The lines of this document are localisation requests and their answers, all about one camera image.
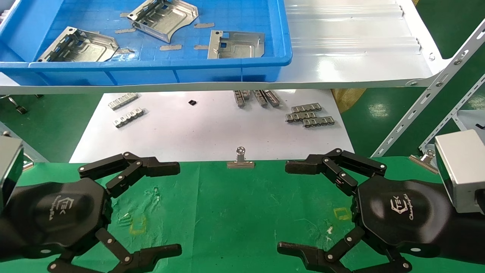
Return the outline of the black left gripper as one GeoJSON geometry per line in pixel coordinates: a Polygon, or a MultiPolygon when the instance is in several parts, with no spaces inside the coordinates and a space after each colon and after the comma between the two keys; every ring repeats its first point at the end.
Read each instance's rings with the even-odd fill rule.
{"type": "Polygon", "coordinates": [[[7,203],[7,261],[61,254],[50,273],[98,273],[72,260],[99,241],[119,260],[109,273],[149,273],[160,259],[182,254],[180,244],[129,253],[106,230],[112,212],[106,189],[90,178],[16,187],[7,203]]]}

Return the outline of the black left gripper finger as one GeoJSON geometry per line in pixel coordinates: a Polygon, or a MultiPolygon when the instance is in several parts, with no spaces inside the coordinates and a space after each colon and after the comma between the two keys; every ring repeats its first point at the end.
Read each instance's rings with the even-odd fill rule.
{"type": "Polygon", "coordinates": [[[131,152],[113,155],[78,168],[80,178],[98,180],[116,174],[106,183],[106,191],[112,198],[117,198],[144,176],[161,177],[178,175],[180,163],[159,162],[156,157],[138,157],[131,152]]]}

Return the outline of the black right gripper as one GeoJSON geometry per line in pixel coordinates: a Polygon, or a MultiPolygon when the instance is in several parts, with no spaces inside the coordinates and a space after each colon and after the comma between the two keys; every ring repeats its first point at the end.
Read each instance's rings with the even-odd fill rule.
{"type": "Polygon", "coordinates": [[[319,273],[351,273],[341,258],[361,240],[387,263],[353,270],[354,273],[409,273],[412,265],[399,253],[420,257],[447,257],[454,250],[450,223],[454,215],[444,185],[419,180],[389,180],[387,166],[336,148],[327,154],[310,154],[305,160],[289,160],[286,173],[323,174],[347,196],[355,196],[353,228],[328,251],[317,247],[279,242],[277,252],[296,256],[305,268],[319,273]],[[369,177],[358,186],[348,171],[369,177]]]}

